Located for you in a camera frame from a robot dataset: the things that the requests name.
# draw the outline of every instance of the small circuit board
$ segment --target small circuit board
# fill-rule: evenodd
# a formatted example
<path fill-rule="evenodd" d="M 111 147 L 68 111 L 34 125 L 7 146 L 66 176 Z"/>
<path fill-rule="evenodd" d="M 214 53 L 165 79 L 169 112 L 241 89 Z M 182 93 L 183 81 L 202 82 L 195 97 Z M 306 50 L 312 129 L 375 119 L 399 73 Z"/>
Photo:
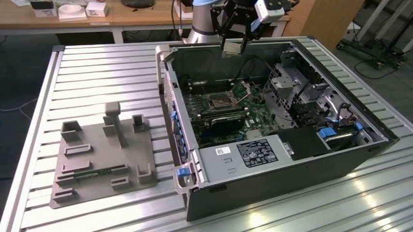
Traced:
<path fill-rule="evenodd" d="M 199 147 L 268 136 L 278 131 L 262 87 L 240 81 L 227 91 L 185 95 Z"/>

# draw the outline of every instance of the metal work surface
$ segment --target metal work surface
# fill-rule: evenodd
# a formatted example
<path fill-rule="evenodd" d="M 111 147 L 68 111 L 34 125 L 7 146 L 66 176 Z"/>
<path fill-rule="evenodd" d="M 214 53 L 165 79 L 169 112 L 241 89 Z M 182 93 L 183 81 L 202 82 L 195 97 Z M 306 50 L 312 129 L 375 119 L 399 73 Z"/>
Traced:
<path fill-rule="evenodd" d="M 162 43 L 68 46 L 54 52 L 0 231 L 405 231 L 413 228 L 413 126 L 317 41 L 300 41 L 401 141 L 346 177 L 237 210 L 186 222 L 155 78 Z M 105 103 L 121 119 L 150 119 L 158 185 L 60 209 L 48 206 L 60 124 L 103 123 Z"/>

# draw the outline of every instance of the wooden table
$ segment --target wooden table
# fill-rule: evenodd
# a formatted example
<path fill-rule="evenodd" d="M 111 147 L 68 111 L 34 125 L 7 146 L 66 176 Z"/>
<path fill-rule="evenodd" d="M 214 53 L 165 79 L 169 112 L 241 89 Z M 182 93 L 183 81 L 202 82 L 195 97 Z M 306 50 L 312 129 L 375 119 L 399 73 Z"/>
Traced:
<path fill-rule="evenodd" d="M 123 43 L 122 32 L 129 30 L 173 29 L 170 16 L 171 0 L 155 0 L 154 7 L 138 9 L 125 6 L 121 0 L 106 0 L 109 5 L 107 17 L 88 17 L 87 20 L 59 22 L 59 17 L 36 17 L 31 6 L 18 7 L 11 0 L 0 0 L 0 35 L 56 34 L 76 32 L 109 31 L 117 44 Z M 289 21 L 281 18 L 273 36 L 280 37 Z M 174 11 L 175 26 L 179 17 Z M 182 20 L 183 29 L 191 28 L 191 20 Z"/>

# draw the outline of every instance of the white plastic part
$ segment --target white plastic part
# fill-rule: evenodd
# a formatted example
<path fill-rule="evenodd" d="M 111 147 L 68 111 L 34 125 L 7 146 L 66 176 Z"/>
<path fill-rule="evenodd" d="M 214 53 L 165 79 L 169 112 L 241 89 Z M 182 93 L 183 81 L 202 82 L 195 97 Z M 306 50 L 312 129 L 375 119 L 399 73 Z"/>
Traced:
<path fill-rule="evenodd" d="M 284 8 L 278 10 L 269 10 L 265 6 L 264 0 L 258 0 L 254 6 L 261 23 L 277 22 L 278 19 L 285 15 Z"/>
<path fill-rule="evenodd" d="M 82 6 L 75 4 L 66 4 L 59 7 L 59 12 L 67 15 L 78 15 L 82 12 Z"/>

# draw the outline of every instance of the black cable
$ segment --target black cable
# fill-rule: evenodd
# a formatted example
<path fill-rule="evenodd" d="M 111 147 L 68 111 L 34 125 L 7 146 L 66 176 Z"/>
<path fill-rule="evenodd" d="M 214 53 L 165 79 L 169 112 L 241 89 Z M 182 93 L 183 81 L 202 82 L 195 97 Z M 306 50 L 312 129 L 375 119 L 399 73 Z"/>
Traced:
<path fill-rule="evenodd" d="M 308 82 L 304 84 L 304 87 L 302 89 L 300 90 L 298 94 L 294 96 L 293 100 L 292 100 L 292 105 L 290 105 L 290 108 L 293 106 L 293 104 L 297 102 L 298 98 L 300 98 L 300 95 L 302 94 L 302 92 L 305 91 L 305 89 L 309 87 L 310 85 L 310 80 L 308 80 Z"/>
<path fill-rule="evenodd" d="M 173 18 L 173 27 L 174 27 L 174 40 L 177 40 L 177 38 L 179 38 L 179 36 L 177 35 L 177 27 L 175 27 L 175 19 L 174 19 L 174 4 L 175 4 L 175 0 L 173 0 L 173 6 L 170 8 L 170 16 Z"/>
<path fill-rule="evenodd" d="M 340 104 L 338 110 L 337 110 L 336 121 L 340 120 L 341 109 L 346 108 L 346 109 L 349 110 L 350 106 L 352 106 L 352 104 L 348 104 L 348 103 L 345 103 L 345 102 L 344 102 L 342 104 Z"/>
<path fill-rule="evenodd" d="M 127 31 L 127 33 L 134 34 L 134 35 L 137 35 L 139 32 L 141 32 L 141 30 L 139 30 L 139 31 L 137 31 L 135 33 L 134 33 L 134 32 Z"/>
<path fill-rule="evenodd" d="M 4 36 L 4 40 L 0 42 L 0 45 L 4 44 L 7 41 L 7 35 Z"/>
<path fill-rule="evenodd" d="M 292 120 L 292 119 L 286 119 L 285 117 L 281 117 L 284 120 L 288 120 L 288 121 L 292 121 L 292 122 L 296 122 L 296 120 Z"/>
<path fill-rule="evenodd" d="M 153 35 L 153 32 L 154 32 L 154 30 L 151 30 L 150 31 L 150 34 L 149 34 L 149 36 L 147 36 L 147 38 L 145 39 L 145 40 L 139 40 L 137 37 L 134 37 L 131 34 L 134 34 L 134 33 L 129 33 L 129 31 L 127 31 L 127 34 L 134 38 L 134 39 L 138 39 L 139 41 L 138 41 L 138 43 L 142 43 L 142 42 L 146 42 L 149 39 L 150 39 L 150 37 L 151 37 L 151 35 Z"/>
<path fill-rule="evenodd" d="M 150 37 L 151 37 L 151 35 L 153 35 L 153 30 L 150 31 L 150 34 L 149 34 L 149 36 L 147 36 L 147 38 L 142 41 L 142 42 L 146 42 L 149 39 L 150 39 Z"/>
<path fill-rule="evenodd" d="M 368 78 L 368 79 L 372 79 L 372 80 L 379 80 L 379 79 L 384 78 L 385 76 L 388 76 L 388 75 L 391 75 L 392 73 L 395 73 L 395 72 L 399 71 L 399 69 L 396 69 L 395 71 L 392 71 L 392 72 L 387 73 L 385 75 L 383 75 L 383 76 L 380 76 L 380 77 L 376 77 L 376 78 L 375 78 L 375 77 L 367 76 L 365 74 L 362 74 L 362 73 L 358 71 L 357 66 L 358 66 L 360 64 L 362 64 L 362 63 L 365 63 L 365 62 L 371 62 L 371 61 L 373 61 L 373 60 L 376 60 L 376 59 L 373 58 L 373 59 L 365 60 L 365 61 L 362 61 L 362 62 L 360 62 L 358 64 L 354 65 L 354 70 L 356 70 L 356 72 L 358 72 L 358 74 L 360 74 L 362 77 L 365 77 L 365 78 Z"/>
<path fill-rule="evenodd" d="M 241 65 L 241 67 L 240 67 L 240 69 L 238 69 L 238 72 L 237 72 L 236 77 L 234 77 L 234 81 L 237 81 L 237 79 L 240 78 L 241 72 L 242 72 L 242 70 L 244 70 L 244 67 L 245 67 L 246 63 L 248 63 L 252 59 L 258 59 L 258 60 L 268 66 L 268 68 L 270 69 L 270 71 L 276 73 L 276 70 L 273 69 L 272 65 L 270 65 L 262 58 L 260 58 L 258 56 L 250 56 L 250 57 L 245 60 L 245 62 L 242 63 L 242 65 Z"/>
<path fill-rule="evenodd" d="M 292 7 L 297 6 L 297 4 L 300 3 L 300 0 L 294 0 L 296 2 L 292 4 Z"/>
<path fill-rule="evenodd" d="M 353 21 L 353 32 L 354 32 L 354 38 L 353 38 L 353 40 L 356 40 L 357 45 L 360 46 L 360 41 L 358 41 L 357 33 L 356 33 L 356 23 L 354 23 L 354 21 Z"/>

